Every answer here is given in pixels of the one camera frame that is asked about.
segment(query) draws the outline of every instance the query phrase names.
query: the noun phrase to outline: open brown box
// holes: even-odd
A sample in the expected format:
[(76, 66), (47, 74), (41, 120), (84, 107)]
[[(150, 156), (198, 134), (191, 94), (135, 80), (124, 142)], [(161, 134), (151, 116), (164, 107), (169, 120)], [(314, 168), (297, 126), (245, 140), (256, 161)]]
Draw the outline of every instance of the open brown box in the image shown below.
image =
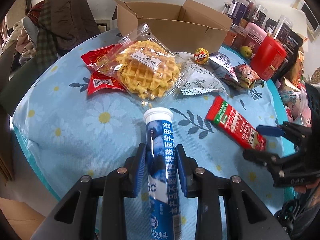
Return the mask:
[(219, 50), (232, 19), (201, 3), (186, 0), (183, 6), (158, 2), (117, 3), (118, 28), (123, 36), (147, 23), (152, 34), (171, 51), (194, 53)]

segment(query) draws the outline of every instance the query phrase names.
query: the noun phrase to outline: green fruit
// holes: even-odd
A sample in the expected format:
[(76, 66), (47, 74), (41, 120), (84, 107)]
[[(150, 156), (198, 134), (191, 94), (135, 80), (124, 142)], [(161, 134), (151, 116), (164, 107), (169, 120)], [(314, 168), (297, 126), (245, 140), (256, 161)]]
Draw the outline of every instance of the green fruit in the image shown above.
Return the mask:
[(240, 53), (245, 58), (250, 58), (252, 56), (252, 49), (248, 46), (242, 46), (240, 48)]

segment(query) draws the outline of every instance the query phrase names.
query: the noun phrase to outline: pink container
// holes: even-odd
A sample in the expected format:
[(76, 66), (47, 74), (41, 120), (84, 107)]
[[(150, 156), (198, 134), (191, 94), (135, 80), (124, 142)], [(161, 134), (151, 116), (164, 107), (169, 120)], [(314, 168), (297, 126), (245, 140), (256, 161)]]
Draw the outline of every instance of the pink container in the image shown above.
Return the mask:
[(264, 38), (267, 36), (267, 33), (254, 23), (248, 23), (245, 29), (248, 31), (248, 35), (242, 43), (242, 46), (248, 46), (252, 49), (251, 58), (253, 58)]

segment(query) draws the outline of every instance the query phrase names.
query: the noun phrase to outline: barcode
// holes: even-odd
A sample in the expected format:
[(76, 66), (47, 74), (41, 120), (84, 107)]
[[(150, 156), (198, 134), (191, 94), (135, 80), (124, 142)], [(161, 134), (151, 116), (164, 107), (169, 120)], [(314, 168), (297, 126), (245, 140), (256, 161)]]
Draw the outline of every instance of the barcode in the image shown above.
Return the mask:
[(173, 223), (174, 240), (181, 240), (182, 239), (182, 231), (181, 231), (181, 217), (180, 217), (180, 215), (173, 216), (172, 223)]
[(99, 86), (101, 84), (108, 84), (110, 86), (113, 86), (111, 79), (94, 79), (93, 80), (94, 88), (96, 88), (97, 86)]

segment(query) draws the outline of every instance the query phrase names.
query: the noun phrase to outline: green plaid fabric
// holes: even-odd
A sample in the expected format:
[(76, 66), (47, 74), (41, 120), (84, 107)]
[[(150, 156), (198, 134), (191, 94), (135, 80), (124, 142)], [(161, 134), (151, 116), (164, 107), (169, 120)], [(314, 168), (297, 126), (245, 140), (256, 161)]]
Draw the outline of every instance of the green plaid fabric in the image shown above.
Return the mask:
[(36, 61), (40, 73), (58, 60), (56, 45), (51, 33), (50, 0), (46, 0), (38, 19)]

